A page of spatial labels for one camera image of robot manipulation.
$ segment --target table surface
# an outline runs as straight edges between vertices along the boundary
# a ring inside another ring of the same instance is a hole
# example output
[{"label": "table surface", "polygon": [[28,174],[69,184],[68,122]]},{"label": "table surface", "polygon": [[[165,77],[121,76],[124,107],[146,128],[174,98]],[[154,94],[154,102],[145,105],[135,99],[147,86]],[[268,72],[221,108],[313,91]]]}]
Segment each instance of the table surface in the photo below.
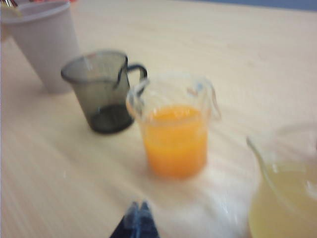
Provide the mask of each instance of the table surface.
[{"label": "table surface", "polygon": [[158,178],[136,123],[93,133],[74,93],[48,94],[9,38],[1,44],[2,236],[106,238],[130,203],[145,199],[162,238],[248,238],[259,171],[245,138],[317,121],[317,13],[177,0],[79,0],[71,11],[82,52],[120,49],[149,76],[206,75],[223,118],[211,125],[200,174]]}]

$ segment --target blue wall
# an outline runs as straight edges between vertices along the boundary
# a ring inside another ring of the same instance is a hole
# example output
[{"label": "blue wall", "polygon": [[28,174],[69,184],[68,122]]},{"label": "blue wall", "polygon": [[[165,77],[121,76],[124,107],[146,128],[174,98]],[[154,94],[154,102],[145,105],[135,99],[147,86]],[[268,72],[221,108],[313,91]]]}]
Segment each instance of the blue wall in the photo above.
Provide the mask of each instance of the blue wall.
[{"label": "blue wall", "polygon": [[317,0],[202,0],[317,11]]}]

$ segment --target orange liquid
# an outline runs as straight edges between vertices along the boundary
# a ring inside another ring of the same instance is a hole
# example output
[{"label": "orange liquid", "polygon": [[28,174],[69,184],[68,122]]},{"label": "orange liquid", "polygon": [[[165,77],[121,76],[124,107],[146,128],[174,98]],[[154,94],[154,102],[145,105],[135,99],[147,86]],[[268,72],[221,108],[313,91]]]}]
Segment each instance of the orange liquid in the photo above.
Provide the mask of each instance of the orange liquid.
[{"label": "orange liquid", "polygon": [[143,141],[152,170],[164,177],[185,178],[206,163],[207,125],[191,106],[160,108],[149,115]]}]

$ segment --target clear measuring jug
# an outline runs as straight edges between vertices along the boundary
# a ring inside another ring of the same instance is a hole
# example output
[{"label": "clear measuring jug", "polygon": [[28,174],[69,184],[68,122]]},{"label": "clear measuring jug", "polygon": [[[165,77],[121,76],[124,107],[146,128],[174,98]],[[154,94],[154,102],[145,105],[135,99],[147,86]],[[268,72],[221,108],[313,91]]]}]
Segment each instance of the clear measuring jug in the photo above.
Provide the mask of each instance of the clear measuring jug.
[{"label": "clear measuring jug", "polygon": [[179,72],[146,78],[130,89],[126,105],[157,175],[185,178],[201,170],[210,118],[220,118],[210,81]]},{"label": "clear measuring jug", "polygon": [[262,173],[249,225],[253,238],[317,237],[317,123],[247,140]]}]

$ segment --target lemonade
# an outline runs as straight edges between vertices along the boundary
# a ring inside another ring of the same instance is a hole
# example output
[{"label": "lemonade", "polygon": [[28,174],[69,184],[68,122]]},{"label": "lemonade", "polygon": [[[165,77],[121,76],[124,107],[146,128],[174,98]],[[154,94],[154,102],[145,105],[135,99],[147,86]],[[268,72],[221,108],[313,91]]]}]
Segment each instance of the lemonade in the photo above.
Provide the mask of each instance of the lemonade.
[{"label": "lemonade", "polygon": [[253,198],[253,238],[317,238],[317,165],[267,164]]},{"label": "lemonade", "polygon": [[164,177],[197,173],[207,159],[207,125],[200,111],[188,105],[153,110],[144,126],[144,145],[152,170]]}]

